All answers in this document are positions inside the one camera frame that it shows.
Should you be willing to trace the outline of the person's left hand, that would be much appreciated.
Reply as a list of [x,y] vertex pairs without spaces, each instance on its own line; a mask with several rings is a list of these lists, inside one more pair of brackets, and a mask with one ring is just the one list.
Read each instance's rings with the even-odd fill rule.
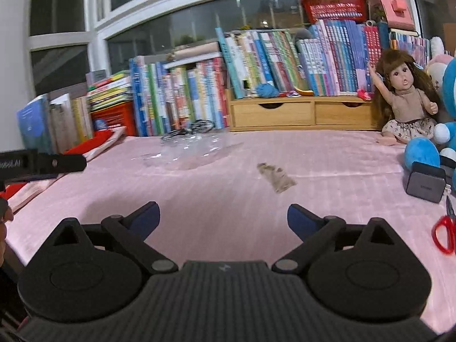
[[6,223],[14,220],[14,214],[12,212],[12,209],[9,207],[9,203],[4,198],[0,198],[0,202],[1,202],[0,266],[2,266],[4,263],[5,249],[6,249],[6,237],[7,237]]

